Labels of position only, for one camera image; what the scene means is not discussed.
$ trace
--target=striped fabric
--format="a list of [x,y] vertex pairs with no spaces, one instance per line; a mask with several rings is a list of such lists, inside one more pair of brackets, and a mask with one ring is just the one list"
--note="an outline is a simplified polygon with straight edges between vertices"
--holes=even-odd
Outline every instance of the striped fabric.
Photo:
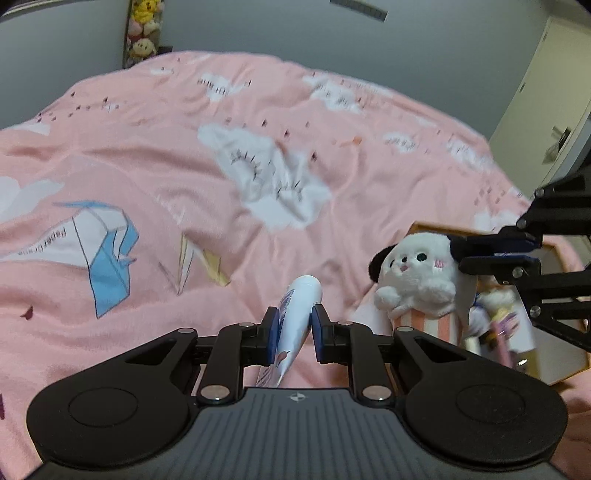
[[462,325],[455,313],[432,319],[427,318],[423,312],[411,310],[394,320],[394,328],[400,326],[416,328],[453,345],[458,345],[462,338]]

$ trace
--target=stuffed toy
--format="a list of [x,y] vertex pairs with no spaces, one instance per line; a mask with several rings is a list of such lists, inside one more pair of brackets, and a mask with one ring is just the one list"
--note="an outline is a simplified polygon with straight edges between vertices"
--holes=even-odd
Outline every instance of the stuffed toy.
[[129,56],[144,59],[150,55],[156,55],[156,53],[156,47],[152,41],[148,38],[141,38],[132,45]]
[[156,22],[156,20],[150,20],[144,24],[143,32],[145,37],[148,37],[150,34],[158,30],[160,30],[160,24]]
[[134,10],[134,20],[142,25],[154,18],[159,11],[157,0],[141,0]]
[[132,41],[136,42],[142,36],[143,27],[140,23],[135,21],[133,18],[129,19],[127,26],[127,37]]
[[456,312],[464,327],[476,296],[476,277],[463,274],[465,239],[421,232],[379,252],[369,265],[376,282],[375,305],[395,320],[411,309],[432,318]]
[[470,309],[466,337],[478,338],[482,348],[472,342],[469,348],[472,353],[496,358],[502,365],[515,368],[509,339],[519,329],[516,302],[517,295],[513,290],[496,282],[476,297]]

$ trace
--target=circular pad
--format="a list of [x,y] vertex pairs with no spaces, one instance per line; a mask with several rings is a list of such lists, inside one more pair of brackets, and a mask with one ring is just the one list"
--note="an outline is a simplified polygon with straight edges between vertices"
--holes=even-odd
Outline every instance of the circular pad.
[[500,385],[474,385],[458,393],[460,411],[481,423],[501,424],[515,420],[525,412],[521,396]]
[[548,385],[484,359],[425,364],[405,402],[411,430],[433,452],[486,468],[549,459],[567,412]]
[[138,409],[138,399],[120,388],[94,388],[70,403],[70,415],[88,427],[113,427],[129,420]]

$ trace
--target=black ear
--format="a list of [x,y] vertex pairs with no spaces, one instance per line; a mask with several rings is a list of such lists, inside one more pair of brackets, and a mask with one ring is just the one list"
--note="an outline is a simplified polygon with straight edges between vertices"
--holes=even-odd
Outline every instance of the black ear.
[[393,244],[389,247],[384,248],[381,252],[377,253],[376,256],[369,263],[369,278],[371,278],[372,282],[378,282],[379,271],[382,269],[382,263],[384,263],[384,260],[386,260],[388,254],[396,245],[397,244]]
[[447,237],[449,238],[450,253],[457,263],[466,257],[474,256],[474,247],[464,237],[458,235],[447,235]]

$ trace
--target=plush toy collection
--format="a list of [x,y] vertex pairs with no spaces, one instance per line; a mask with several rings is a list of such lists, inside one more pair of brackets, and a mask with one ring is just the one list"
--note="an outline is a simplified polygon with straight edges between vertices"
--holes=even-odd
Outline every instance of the plush toy collection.
[[125,68],[157,54],[164,2],[133,0],[126,35]]

